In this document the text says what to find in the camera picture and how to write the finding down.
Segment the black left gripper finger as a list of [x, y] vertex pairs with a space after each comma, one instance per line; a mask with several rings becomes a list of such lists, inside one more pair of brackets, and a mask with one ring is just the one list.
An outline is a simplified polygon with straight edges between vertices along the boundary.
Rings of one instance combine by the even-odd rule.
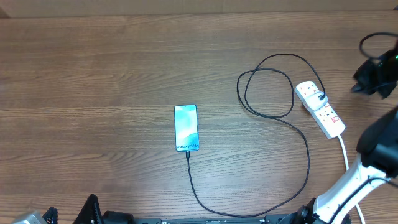
[[91, 194], [73, 224], [104, 224], [96, 195]]
[[58, 210], [54, 207], [50, 207], [43, 215], [42, 218], [46, 224], [58, 224]]

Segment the white power strip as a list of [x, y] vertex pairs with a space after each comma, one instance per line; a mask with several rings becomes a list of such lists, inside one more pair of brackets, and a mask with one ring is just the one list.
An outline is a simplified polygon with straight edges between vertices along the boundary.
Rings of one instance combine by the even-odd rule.
[[[295, 87], [295, 93], [302, 103], [304, 103], [304, 99], [306, 99], [306, 97], [317, 92], [320, 92], [320, 90], [313, 81], [305, 81]], [[338, 114], [331, 107], [331, 104], [329, 104], [329, 102], [319, 110], [309, 113], [314, 118], [314, 120], [328, 139], [341, 137], [341, 134], [345, 130], [346, 126], [341, 118], [338, 116]]]

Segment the blue Samsung Galaxy smartphone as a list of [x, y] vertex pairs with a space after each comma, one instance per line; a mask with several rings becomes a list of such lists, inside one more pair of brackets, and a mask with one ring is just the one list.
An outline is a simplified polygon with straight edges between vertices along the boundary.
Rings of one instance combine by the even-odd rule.
[[175, 106], [174, 118], [176, 151], [183, 152], [199, 150], [197, 106]]

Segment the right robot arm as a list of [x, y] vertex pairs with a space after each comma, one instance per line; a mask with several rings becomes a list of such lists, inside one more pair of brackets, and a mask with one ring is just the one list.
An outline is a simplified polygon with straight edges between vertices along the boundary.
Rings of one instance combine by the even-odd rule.
[[[397, 85], [397, 49], [369, 56], [354, 74], [353, 92], [387, 98]], [[397, 177], [397, 109], [390, 110], [362, 133], [351, 167], [324, 194], [313, 198], [280, 223], [350, 223], [349, 211], [383, 184]]]

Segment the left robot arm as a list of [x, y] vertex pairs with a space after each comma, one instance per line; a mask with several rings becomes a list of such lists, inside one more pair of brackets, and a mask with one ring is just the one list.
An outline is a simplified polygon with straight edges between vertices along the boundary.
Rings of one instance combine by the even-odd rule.
[[134, 216], [129, 213], [100, 210], [96, 195], [91, 194], [73, 224], [135, 224]]

